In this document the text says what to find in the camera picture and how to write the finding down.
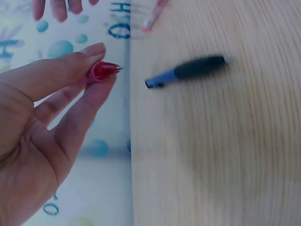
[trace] wooden table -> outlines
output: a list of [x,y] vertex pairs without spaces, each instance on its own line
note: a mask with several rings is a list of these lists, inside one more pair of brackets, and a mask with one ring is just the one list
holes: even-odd
[[[146,89],[214,53],[234,60]],[[301,2],[170,0],[131,40],[131,129],[135,226],[301,225]]]

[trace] pen tip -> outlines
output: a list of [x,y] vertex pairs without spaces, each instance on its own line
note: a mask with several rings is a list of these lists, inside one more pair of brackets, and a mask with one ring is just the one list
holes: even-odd
[[233,58],[230,55],[224,55],[224,60],[228,64],[233,61]]
[[123,67],[118,66],[117,71],[120,72],[123,69]]

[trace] wood grain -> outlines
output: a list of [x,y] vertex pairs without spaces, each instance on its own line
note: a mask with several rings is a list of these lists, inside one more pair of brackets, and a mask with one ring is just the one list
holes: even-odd
[[[233,62],[146,89],[214,53]],[[131,40],[131,130],[136,226],[300,226],[301,2],[170,0]]]

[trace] blurry pen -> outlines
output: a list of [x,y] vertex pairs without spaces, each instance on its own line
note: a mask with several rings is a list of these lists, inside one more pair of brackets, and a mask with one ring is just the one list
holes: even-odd
[[163,87],[166,83],[207,76],[227,63],[224,56],[208,56],[186,62],[154,78],[145,80],[147,88]]

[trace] blue dot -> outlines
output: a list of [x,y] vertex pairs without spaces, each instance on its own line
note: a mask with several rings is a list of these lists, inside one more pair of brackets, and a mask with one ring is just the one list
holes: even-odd
[[57,41],[53,43],[48,49],[48,57],[49,58],[58,58],[62,55],[73,53],[73,45],[66,40]]
[[46,20],[41,20],[37,23],[37,31],[38,32],[44,32],[48,29],[48,22]]
[[109,152],[109,146],[104,140],[95,139],[87,146],[87,152],[93,157],[105,157]]
[[88,41],[88,36],[85,35],[85,34],[78,34],[76,37],[75,37],[75,42],[78,43],[78,44],[84,44]]
[[131,140],[127,141],[127,150],[131,152]]
[[80,24],[85,24],[88,21],[89,21],[89,16],[87,15],[80,15],[77,17],[77,22],[79,22]]

